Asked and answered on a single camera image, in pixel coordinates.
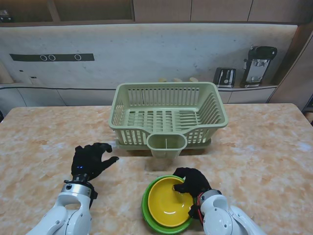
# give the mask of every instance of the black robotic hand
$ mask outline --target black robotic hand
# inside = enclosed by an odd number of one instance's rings
[[[106,161],[102,161],[102,154],[107,151],[112,152],[111,145],[107,143],[94,143],[86,145],[84,148],[78,146],[75,148],[75,155],[72,163],[72,175],[88,175],[88,181],[96,178],[102,171],[107,169],[119,158],[111,157]]]
[[[201,193],[212,189],[206,177],[197,169],[180,167],[176,169],[173,175],[181,178],[186,177],[184,183],[174,185],[174,190],[180,193],[189,193],[197,201]],[[198,203],[192,205],[188,214],[194,219],[200,219],[201,222],[203,221],[203,218],[200,218],[202,214]]]

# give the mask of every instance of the yellow bowl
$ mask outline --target yellow bowl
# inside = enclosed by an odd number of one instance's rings
[[[157,181],[148,197],[149,211],[157,223],[166,227],[176,227],[189,219],[188,212],[193,204],[189,193],[174,191],[173,185],[183,180],[167,177]]]

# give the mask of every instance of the beige countertop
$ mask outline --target beige countertop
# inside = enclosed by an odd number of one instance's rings
[[[142,194],[177,167],[199,169],[230,204],[269,235],[313,234],[313,128],[292,104],[226,104],[229,125],[206,150],[173,161],[150,151],[114,148],[110,107],[23,107],[0,124],[0,234],[25,234],[54,205],[71,179],[76,146],[108,142],[120,160],[91,181],[98,198],[92,235],[153,233],[140,210]],[[184,234],[203,235],[198,221]]]

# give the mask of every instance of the marble countertop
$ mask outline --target marble countertop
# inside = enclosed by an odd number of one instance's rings
[[[142,194],[177,167],[199,169],[230,204],[269,235],[313,234],[313,128],[292,104],[226,104],[229,124],[206,150],[184,150],[173,161],[150,151],[114,148],[120,160],[92,180],[98,198],[92,235],[146,235]],[[76,146],[108,142],[109,106],[22,107],[0,124],[0,234],[25,234],[54,205],[71,179]],[[204,232],[194,221],[184,234]]]

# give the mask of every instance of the metal ring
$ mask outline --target metal ring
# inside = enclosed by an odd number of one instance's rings
[[[75,57],[75,60],[77,60],[77,61],[82,60],[82,57],[79,54],[74,55],[74,57]]]
[[[40,56],[40,59],[41,59],[42,61],[47,61],[47,60],[48,60],[48,58],[47,58],[45,55],[41,55],[41,56]]]
[[[55,61],[55,56],[54,56],[54,55],[49,55],[48,58],[49,58],[49,60],[51,60],[51,61]]]

